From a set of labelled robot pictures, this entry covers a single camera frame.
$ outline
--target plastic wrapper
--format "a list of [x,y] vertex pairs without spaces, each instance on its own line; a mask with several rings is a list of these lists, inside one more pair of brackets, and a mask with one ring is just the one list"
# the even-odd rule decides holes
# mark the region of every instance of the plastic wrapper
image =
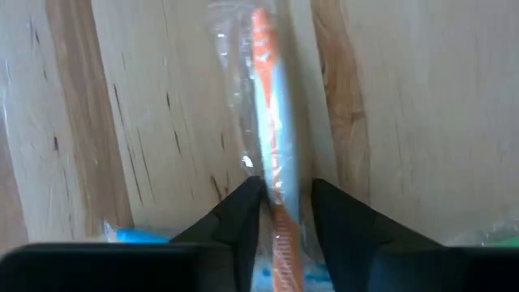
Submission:
[[296,100],[278,35],[277,8],[269,0],[214,1],[208,8],[241,158],[249,174],[263,175],[268,189],[251,289],[331,290],[325,266],[308,256],[301,240],[304,160],[299,159]]
[[499,221],[492,226],[466,232],[448,241],[447,245],[519,247],[519,219]]

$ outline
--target clear plastic bag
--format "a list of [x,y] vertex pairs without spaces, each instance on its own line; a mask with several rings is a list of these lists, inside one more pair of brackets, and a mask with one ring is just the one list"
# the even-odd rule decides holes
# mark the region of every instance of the clear plastic bag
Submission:
[[263,206],[252,290],[332,290],[328,272],[305,249],[300,201],[307,199],[296,103],[278,35],[273,0],[213,1],[209,21],[225,72],[249,174],[264,177]]
[[447,242],[449,246],[519,247],[519,219],[508,219],[494,225],[466,232]]

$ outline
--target wooden surface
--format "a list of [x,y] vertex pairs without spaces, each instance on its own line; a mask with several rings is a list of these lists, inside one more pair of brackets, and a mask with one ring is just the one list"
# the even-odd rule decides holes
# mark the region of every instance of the wooden surface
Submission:
[[[178,232],[245,179],[207,4],[0,0],[0,249]],[[315,176],[442,243],[519,213],[519,4],[283,4]]]
[[[310,5],[286,4],[308,169],[336,182]],[[0,248],[103,221],[175,234],[245,180],[207,5],[0,0]]]
[[103,220],[132,225],[89,2],[0,7],[2,143],[24,215],[20,234],[84,240]]
[[371,206],[442,243],[517,216],[519,2],[314,4],[318,39],[354,51]]

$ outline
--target blue object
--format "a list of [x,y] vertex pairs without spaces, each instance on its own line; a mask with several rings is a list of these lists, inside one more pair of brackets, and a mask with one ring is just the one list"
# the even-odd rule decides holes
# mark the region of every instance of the blue object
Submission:
[[169,238],[150,234],[148,232],[121,228],[116,232],[117,240],[121,243],[168,243]]
[[[261,276],[264,281],[271,281],[272,278],[272,268],[262,268]],[[305,281],[314,281],[316,283],[331,283],[332,278],[328,273],[328,268],[326,264],[315,264],[310,265],[305,268],[304,274]]]

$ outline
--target orange stick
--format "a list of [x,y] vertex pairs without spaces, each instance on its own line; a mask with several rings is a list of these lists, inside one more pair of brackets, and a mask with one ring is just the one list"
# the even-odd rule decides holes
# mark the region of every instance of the orange stick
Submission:
[[262,146],[262,154],[264,159],[265,176],[267,178],[268,190],[271,200],[273,200],[273,220],[274,220],[274,239],[273,239],[273,258],[272,258],[272,275],[273,288],[276,292],[302,292],[302,265],[299,257],[298,245],[298,219],[294,217],[296,211],[290,212],[290,209],[284,205],[287,198],[283,197],[286,186],[289,183],[281,179],[281,172],[287,170],[297,171],[294,165],[282,165],[284,159],[295,155],[295,152],[283,152],[278,141],[282,135],[286,134],[282,131],[292,131],[293,129],[286,122],[287,113],[280,114],[280,103],[290,103],[290,99],[283,94],[286,91],[281,90],[279,93],[277,88],[286,88],[285,72],[282,71],[281,56],[277,44],[277,34],[270,23],[268,13],[265,9],[257,9],[252,15],[252,47],[255,69],[255,86],[260,86],[256,91],[256,107],[258,111],[259,123],[267,123],[267,138],[261,137],[263,145],[269,144],[269,149],[264,150]]

